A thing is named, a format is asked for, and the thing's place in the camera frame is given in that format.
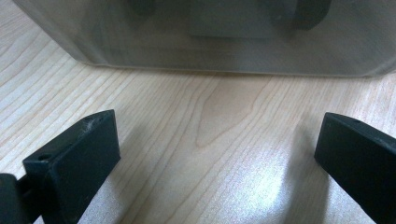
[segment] light wood surface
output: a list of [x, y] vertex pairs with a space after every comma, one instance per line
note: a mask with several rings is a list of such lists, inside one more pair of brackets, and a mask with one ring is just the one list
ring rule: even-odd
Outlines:
[[0, 172], [114, 108], [122, 159], [81, 223], [371, 223], [313, 152], [326, 111], [396, 136], [395, 84], [93, 67], [2, 0]]

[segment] wooden table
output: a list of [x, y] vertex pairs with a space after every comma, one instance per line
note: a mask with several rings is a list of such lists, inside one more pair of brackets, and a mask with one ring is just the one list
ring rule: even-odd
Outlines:
[[0, 2], [0, 172], [114, 108], [121, 161], [81, 223], [371, 223], [316, 164], [326, 111], [396, 135], [396, 76], [113, 69], [71, 58]]

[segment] translucent plastic container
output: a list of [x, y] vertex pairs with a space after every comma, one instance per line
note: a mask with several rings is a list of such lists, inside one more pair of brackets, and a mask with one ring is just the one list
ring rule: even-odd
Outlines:
[[396, 67], [396, 1], [14, 2], [83, 63], [348, 77]]

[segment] hole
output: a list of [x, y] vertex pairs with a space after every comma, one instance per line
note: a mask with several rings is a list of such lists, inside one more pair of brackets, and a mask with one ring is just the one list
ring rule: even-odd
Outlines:
[[39, 161], [47, 161], [50, 158], [50, 154], [43, 154], [38, 157]]

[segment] wood grain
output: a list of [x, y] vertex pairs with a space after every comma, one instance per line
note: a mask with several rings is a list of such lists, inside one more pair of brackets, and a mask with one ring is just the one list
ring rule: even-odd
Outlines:
[[68, 126], [116, 111], [122, 160], [80, 223], [372, 223], [313, 151], [326, 111], [396, 136], [396, 76], [93, 67], [0, 8], [0, 172], [23, 176]]

